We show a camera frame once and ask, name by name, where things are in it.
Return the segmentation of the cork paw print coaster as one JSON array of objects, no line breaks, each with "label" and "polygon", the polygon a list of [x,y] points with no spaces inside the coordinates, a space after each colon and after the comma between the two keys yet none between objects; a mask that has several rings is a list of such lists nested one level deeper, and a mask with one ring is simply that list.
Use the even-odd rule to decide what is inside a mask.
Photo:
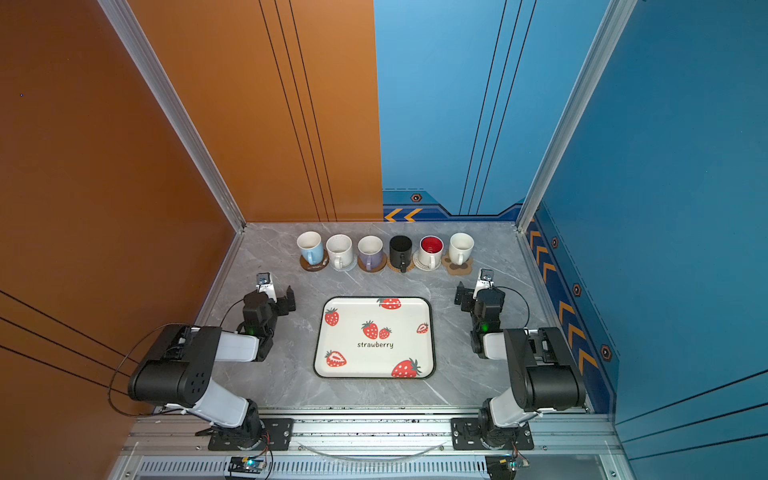
[{"label": "cork paw print coaster", "polygon": [[449,255],[442,257],[442,266],[446,269],[449,275],[452,276],[467,276],[472,273],[474,258],[469,257],[465,263],[457,265],[453,263]]}]

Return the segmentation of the dark scratched wooden coaster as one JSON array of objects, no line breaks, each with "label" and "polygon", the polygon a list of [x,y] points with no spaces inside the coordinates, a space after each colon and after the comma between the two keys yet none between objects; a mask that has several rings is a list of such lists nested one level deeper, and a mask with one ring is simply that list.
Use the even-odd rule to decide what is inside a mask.
[{"label": "dark scratched wooden coaster", "polygon": [[310,264],[304,256],[299,257],[299,264],[307,272],[317,272],[326,268],[329,264],[329,256],[326,251],[323,252],[322,260],[317,264]]}]

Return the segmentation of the plain white mug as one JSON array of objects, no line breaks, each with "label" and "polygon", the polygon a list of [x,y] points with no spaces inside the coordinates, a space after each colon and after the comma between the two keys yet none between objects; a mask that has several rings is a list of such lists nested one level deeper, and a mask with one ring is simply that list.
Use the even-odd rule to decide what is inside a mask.
[{"label": "plain white mug", "polygon": [[475,246],[471,235],[463,232],[455,233],[449,241],[449,259],[454,265],[461,266],[466,264],[471,258]]}]

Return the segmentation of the white mug red inside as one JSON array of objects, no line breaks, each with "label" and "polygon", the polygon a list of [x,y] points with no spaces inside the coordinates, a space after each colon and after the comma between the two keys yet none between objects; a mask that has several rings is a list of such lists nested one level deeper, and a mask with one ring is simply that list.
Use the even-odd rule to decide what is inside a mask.
[{"label": "white mug red inside", "polygon": [[418,251],[421,262],[431,267],[440,264],[443,249],[444,243],[439,237],[434,235],[423,237]]}]

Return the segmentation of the white mug blue handle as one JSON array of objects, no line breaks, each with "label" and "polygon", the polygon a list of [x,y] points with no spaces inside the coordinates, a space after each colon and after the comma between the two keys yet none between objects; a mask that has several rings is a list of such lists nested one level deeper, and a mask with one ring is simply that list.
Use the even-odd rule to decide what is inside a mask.
[{"label": "white mug blue handle", "polygon": [[302,258],[310,265],[320,265],[325,256],[322,236],[316,231],[306,231],[297,238]]}]

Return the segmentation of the black mug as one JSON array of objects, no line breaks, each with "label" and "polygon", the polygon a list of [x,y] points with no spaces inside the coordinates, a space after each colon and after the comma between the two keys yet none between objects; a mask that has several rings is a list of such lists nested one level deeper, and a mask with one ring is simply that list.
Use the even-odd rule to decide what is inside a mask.
[{"label": "black mug", "polygon": [[405,235],[396,235],[389,242],[389,260],[402,271],[412,259],[412,240]]}]

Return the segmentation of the brown round wooden coaster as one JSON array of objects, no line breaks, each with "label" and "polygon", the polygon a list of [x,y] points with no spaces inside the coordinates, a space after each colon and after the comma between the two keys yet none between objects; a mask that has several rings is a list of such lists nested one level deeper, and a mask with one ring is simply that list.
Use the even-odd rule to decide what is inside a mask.
[{"label": "brown round wooden coaster", "polygon": [[376,265],[368,268],[365,264],[365,262],[362,261],[361,258],[357,258],[357,266],[365,273],[376,273],[384,269],[388,264],[388,257],[385,255],[382,261]]}]

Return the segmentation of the white mug purple handle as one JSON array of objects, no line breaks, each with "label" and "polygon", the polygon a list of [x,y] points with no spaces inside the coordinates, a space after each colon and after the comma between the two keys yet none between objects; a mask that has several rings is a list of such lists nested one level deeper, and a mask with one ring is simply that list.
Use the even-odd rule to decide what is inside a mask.
[{"label": "white mug purple handle", "polygon": [[368,268],[376,266],[385,256],[383,248],[383,241],[379,237],[365,236],[358,242],[358,258],[361,258]]}]

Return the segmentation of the white multicolour woven rope coaster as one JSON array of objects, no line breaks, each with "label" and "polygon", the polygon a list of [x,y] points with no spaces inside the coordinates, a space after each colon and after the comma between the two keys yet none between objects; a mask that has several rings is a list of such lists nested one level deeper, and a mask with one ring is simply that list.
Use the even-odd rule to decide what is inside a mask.
[{"label": "white multicolour woven rope coaster", "polygon": [[413,256],[412,256],[412,260],[413,260],[413,264],[414,264],[414,266],[415,266],[417,269],[419,269],[419,270],[421,270],[421,271],[424,271],[424,272],[433,272],[433,271],[436,271],[436,270],[438,270],[438,269],[440,268],[440,264],[436,264],[436,265],[435,265],[435,266],[433,266],[433,267],[431,267],[431,266],[429,266],[429,265],[425,265],[425,264],[423,264],[423,263],[421,262],[421,260],[420,260],[420,257],[419,257],[419,254],[418,254],[418,253],[414,253],[414,254],[413,254]]}]

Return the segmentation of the woven rattan round coaster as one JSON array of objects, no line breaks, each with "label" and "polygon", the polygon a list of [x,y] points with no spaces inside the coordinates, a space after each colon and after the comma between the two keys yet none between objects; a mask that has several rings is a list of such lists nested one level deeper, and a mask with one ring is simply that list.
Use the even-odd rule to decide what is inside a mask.
[{"label": "woven rattan round coaster", "polygon": [[409,262],[409,264],[406,267],[405,271],[402,271],[400,268],[398,268],[396,265],[393,265],[390,260],[387,261],[387,266],[390,270],[394,271],[395,273],[408,273],[412,271],[415,268],[413,259]]}]

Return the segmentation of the grey blue rope coaster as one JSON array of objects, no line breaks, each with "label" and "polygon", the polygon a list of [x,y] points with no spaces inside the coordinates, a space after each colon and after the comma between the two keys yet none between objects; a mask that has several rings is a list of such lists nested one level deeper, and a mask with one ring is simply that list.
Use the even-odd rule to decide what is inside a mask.
[{"label": "grey blue rope coaster", "polygon": [[329,260],[329,265],[338,272],[348,272],[357,267],[357,260],[353,258],[350,262],[344,262],[344,258],[333,257]]}]

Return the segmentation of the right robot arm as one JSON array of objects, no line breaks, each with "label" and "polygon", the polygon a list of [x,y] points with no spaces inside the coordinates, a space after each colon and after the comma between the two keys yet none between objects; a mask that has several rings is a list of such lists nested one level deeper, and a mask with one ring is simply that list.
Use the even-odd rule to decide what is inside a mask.
[{"label": "right robot arm", "polygon": [[545,411],[586,406],[587,389],[561,330],[501,327],[505,290],[490,281],[457,286],[454,303],[470,314],[470,343],[482,359],[507,365],[509,387],[486,399],[478,419],[457,419],[456,447],[531,450],[529,423]]}]

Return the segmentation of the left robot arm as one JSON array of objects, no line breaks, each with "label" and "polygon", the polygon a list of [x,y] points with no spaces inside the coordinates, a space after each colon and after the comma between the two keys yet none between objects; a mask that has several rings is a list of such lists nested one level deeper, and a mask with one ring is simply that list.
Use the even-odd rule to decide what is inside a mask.
[{"label": "left robot arm", "polygon": [[295,310],[292,288],[277,297],[267,286],[243,297],[243,321],[234,332],[220,326],[164,326],[130,377],[128,396],[207,421],[196,434],[209,439],[210,450],[269,449],[271,434],[256,402],[214,381],[212,372],[219,362],[265,360],[277,320]]}]

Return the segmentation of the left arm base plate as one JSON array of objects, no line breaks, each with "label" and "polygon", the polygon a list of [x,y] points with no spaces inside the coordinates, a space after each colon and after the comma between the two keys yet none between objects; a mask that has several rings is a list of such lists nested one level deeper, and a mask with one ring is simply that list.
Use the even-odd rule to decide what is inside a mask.
[{"label": "left arm base plate", "polygon": [[209,451],[261,452],[269,449],[287,451],[293,435],[293,418],[261,419],[261,430],[256,434],[235,434],[215,431],[209,439]]}]

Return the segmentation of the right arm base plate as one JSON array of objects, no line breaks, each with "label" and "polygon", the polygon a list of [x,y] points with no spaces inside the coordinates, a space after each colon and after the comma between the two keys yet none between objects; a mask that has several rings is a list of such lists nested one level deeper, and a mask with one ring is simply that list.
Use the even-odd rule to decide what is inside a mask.
[{"label": "right arm base plate", "polygon": [[455,450],[530,451],[535,448],[530,425],[497,427],[477,417],[452,418],[452,445]]}]

